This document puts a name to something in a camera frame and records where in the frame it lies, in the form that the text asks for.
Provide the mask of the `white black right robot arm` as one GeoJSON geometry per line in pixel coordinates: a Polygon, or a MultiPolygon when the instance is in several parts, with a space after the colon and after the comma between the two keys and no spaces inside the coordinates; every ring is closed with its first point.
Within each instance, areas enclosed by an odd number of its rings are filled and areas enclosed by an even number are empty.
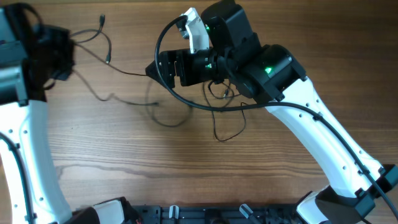
{"type": "Polygon", "coordinates": [[[397,185],[397,166],[363,150],[320,99],[305,69],[281,45],[262,45],[241,5],[218,1],[170,22],[189,48],[161,51],[146,75],[173,92],[199,83],[235,86],[286,125],[317,161],[328,185],[306,194],[288,217],[297,223],[364,222],[375,199],[397,185]]]}

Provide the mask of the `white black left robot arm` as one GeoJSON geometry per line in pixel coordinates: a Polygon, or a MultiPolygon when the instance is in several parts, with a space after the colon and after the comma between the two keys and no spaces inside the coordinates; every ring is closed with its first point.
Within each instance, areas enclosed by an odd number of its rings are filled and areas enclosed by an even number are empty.
{"type": "Polygon", "coordinates": [[[67,29],[38,22],[18,2],[1,8],[1,159],[13,223],[140,223],[124,198],[72,211],[58,183],[47,136],[49,80],[67,80],[74,41],[67,29]]]}

